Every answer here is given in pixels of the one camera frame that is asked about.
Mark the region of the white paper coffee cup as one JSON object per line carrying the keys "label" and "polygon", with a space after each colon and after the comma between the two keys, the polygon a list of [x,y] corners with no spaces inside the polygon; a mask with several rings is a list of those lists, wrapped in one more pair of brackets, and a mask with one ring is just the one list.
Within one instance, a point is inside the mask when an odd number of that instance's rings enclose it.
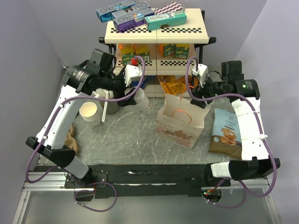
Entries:
{"label": "white paper coffee cup", "polygon": [[141,112],[148,112],[151,109],[151,102],[146,97],[144,90],[139,88],[134,97],[136,101],[136,107]]}

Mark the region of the paper takeout bag orange handles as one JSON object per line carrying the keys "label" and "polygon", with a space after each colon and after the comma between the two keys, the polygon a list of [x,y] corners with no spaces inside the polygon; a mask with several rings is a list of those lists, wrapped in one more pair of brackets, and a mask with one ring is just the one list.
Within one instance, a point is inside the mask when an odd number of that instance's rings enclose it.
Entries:
{"label": "paper takeout bag orange handles", "polygon": [[164,105],[157,112],[156,136],[191,149],[204,129],[210,107],[192,105],[183,98],[184,92],[185,83],[166,89]]}

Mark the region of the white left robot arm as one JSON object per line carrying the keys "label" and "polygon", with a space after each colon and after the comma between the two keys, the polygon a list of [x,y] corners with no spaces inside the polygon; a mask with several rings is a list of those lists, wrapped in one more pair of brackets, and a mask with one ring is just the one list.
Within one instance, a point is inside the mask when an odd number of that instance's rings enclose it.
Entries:
{"label": "white left robot arm", "polygon": [[145,77],[145,62],[140,56],[139,66],[126,65],[114,74],[113,54],[94,49],[89,60],[67,67],[58,100],[46,124],[35,137],[28,137],[26,145],[58,167],[75,176],[76,183],[86,188],[94,182],[93,171],[84,164],[73,149],[65,145],[65,137],[86,100],[117,103],[120,107],[136,105],[134,96]]}

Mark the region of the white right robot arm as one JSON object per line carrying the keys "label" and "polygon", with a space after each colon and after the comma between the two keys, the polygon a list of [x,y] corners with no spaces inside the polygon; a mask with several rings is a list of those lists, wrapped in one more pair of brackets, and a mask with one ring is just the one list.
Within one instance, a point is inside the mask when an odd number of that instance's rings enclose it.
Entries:
{"label": "white right robot arm", "polygon": [[260,115],[260,92],[253,79],[245,79],[241,61],[221,64],[222,81],[208,77],[208,68],[196,63],[191,70],[199,79],[199,86],[189,90],[191,103],[205,108],[217,98],[228,98],[237,117],[241,135],[242,154],[240,161],[211,164],[204,174],[209,186],[216,185],[221,178],[235,181],[265,178],[276,174],[280,160],[270,153]]}

